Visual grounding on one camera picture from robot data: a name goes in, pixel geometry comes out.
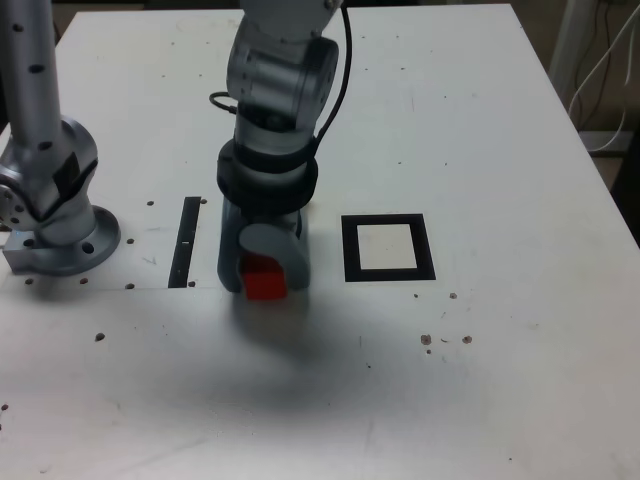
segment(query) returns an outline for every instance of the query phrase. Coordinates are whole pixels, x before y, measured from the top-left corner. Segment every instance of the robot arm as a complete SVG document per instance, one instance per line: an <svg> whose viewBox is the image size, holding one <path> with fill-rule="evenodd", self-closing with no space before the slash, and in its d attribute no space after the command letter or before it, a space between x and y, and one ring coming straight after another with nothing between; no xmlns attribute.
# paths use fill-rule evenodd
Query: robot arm
<svg viewBox="0 0 640 480"><path fill-rule="evenodd" d="M71 275L115 250L115 217L89 203L98 165L87 130L60 114L50 0L0 1L0 73L11 138L0 156L3 253L15 273Z"/></svg>
<svg viewBox="0 0 640 480"><path fill-rule="evenodd" d="M266 290L280 296L310 282L302 209L315 190L314 130L338 63L338 46L322 31L341 3L240 1L245 16L227 71L238 101L235 134L218 160L225 196L218 274L228 290L249 298L273 298L249 279L264 278ZM273 266L266 273L265 264Z"/></svg>

